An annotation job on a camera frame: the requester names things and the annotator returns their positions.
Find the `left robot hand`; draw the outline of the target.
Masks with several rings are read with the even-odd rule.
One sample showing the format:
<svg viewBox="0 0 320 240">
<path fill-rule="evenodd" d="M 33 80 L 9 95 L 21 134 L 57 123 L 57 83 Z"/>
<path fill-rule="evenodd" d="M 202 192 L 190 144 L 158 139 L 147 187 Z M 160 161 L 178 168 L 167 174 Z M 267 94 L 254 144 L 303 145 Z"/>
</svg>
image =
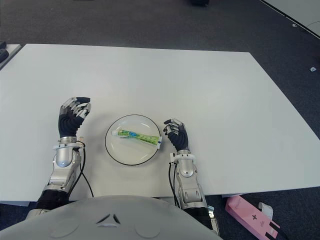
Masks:
<svg viewBox="0 0 320 240">
<path fill-rule="evenodd" d="M 91 111 L 89 97 L 71 97 L 59 110 L 58 132 L 60 138 L 76 137 L 77 131 Z"/>
</svg>

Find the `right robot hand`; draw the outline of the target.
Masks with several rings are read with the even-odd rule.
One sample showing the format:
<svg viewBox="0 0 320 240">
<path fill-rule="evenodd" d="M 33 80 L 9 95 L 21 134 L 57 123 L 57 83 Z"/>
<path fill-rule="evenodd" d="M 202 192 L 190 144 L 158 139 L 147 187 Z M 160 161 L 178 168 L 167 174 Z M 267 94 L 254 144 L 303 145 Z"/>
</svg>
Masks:
<svg viewBox="0 0 320 240">
<path fill-rule="evenodd" d="M 163 132 L 173 144 L 176 151 L 190 152 L 188 134 L 184 123 L 176 118 L 171 118 L 166 120 L 164 124 L 165 128 Z"/>
</svg>

